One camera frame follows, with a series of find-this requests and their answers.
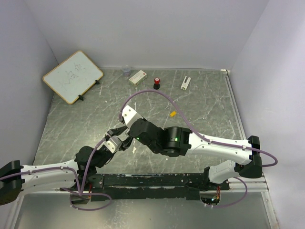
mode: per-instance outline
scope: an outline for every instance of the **floor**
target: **floor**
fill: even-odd
[[[128,83],[121,70],[104,70],[101,84],[93,86],[84,101],[69,105],[55,95],[34,165],[59,163],[74,159],[82,146],[95,146],[104,133],[119,127],[119,109],[136,91],[152,88],[155,77],[161,79],[159,90],[169,95],[184,111],[188,120],[206,135],[242,139],[225,76],[220,71],[144,70],[148,77],[136,88]],[[185,76],[191,77],[187,90],[181,90]],[[147,120],[160,127],[186,124],[179,114],[169,117],[173,106],[157,94],[140,94],[129,105]],[[168,158],[152,153],[133,142],[118,152],[100,173],[196,173],[223,160],[213,156]]]

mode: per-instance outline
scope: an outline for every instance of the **yellow small object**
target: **yellow small object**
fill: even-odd
[[[170,117],[172,118],[172,117],[174,117],[176,114],[177,114],[177,112],[176,112],[176,111],[173,111],[173,112],[170,113]]]

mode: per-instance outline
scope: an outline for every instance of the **gray marble surface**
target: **gray marble surface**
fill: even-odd
[[[94,147],[104,133],[121,124],[118,113],[125,99],[136,91],[152,88],[153,79],[161,79],[160,90],[174,99],[188,120],[206,135],[241,139],[225,77],[220,71],[144,70],[148,77],[136,88],[120,70],[104,70],[100,85],[93,86],[84,101],[69,105],[54,96],[34,165],[59,163],[74,159],[82,146]],[[191,82],[186,91],[180,89],[185,76]],[[162,96],[145,93],[133,98],[129,105],[143,117],[160,127],[187,127],[179,114],[169,117],[173,106]],[[135,141],[118,152],[100,173],[195,173],[207,166],[223,162],[212,156],[166,157],[152,153]]]
[[[243,193],[222,193],[222,204]],[[105,202],[92,202],[98,208]],[[15,229],[270,229],[262,194],[249,192],[238,205],[204,208],[202,202],[176,199],[120,199],[99,211],[76,211],[65,194],[29,194]]]

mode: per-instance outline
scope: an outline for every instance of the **writing on whiteboard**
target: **writing on whiteboard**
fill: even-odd
[[[81,64],[74,63],[74,71],[76,73],[74,73],[73,71],[65,71],[66,72],[65,81],[64,82],[59,82],[61,84],[61,88],[67,90],[65,88],[65,84],[73,83],[77,78],[79,78],[79,75],[77,74],[77,72],[84,73],[84,72],[86,72],[86,68],[82,67]]]

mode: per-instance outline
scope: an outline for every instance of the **clear plastic cup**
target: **clear plastic cup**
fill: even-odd
[[[131,69],[130,69],[130,67],[128,65],[124,65],[122,67],[122,71],[123,71],[123,75],[127,76],[127,77],[130,76],[130,74],[132,73]]]

